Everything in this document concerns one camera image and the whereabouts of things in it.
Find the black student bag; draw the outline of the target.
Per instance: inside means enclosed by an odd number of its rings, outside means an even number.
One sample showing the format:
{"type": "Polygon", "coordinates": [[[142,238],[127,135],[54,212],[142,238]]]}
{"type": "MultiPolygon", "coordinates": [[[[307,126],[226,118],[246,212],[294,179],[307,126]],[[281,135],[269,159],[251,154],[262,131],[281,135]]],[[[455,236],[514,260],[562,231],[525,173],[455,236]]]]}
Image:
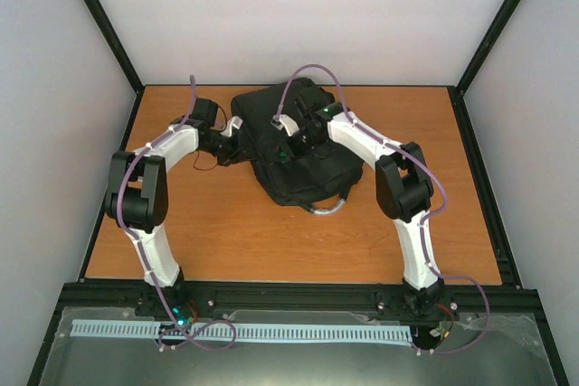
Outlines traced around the black student bag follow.
{"type": "Polygon", "coordinates": [[[281,161],[282,141],[287,137],[271,124],[278,105],[299,124],[296,102],[326,106],[336,102],[330,92],[309,78],[299,78],[287,88],[284,83],[235,96],[231,112],[242,119],[239,135],[248,146],[248,162],[261,187],[280,206],[299,206],[317,215],[329,215],[345,203],[350,189],[363,174],[364,161],[330,140],[316,143],[315,148],[301,158],[281,161]]]}

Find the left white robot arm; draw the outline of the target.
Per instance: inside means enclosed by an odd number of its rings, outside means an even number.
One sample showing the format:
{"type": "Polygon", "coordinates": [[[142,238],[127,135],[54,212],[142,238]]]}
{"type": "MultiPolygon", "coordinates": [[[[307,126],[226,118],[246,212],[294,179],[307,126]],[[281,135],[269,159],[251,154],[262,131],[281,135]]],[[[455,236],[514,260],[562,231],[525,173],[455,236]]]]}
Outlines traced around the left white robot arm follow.
{"type": "Polygon", "coordinates": [[[233,116],[217,128],[218,109],[217,103],[199,99],[158,138],[133,151],[118,151],[110,160],[105,213],[135,247],[144,280],[162,287],[156,303],[171,316],[186,310],[188,294],[175,285],[181,268],[166,236],[167,173],[197,151],[213,155],[220,165],[228,165],[238,156],[242,120],[233,116]]]}

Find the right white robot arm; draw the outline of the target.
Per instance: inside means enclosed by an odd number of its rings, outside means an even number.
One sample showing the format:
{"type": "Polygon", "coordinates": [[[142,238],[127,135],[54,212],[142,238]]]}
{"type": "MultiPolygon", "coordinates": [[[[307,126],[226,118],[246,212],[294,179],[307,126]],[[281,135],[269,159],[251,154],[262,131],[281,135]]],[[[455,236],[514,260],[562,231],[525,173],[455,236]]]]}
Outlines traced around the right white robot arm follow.
{"type": "Polygon", "coordinates": [[[296,102],[305,120],[299,124],[278,105],[271,124],[284,132],[297,153],[322,140],[337,143],[375,171],[375,197],[391,219],[403,253],[403,302],[409,315],[425,317],[442,298],[444,280],[434,257],[429,228],[433,174],[418,144],[403,144],[364,123],[344,101],[326,106],[296,102]]]}

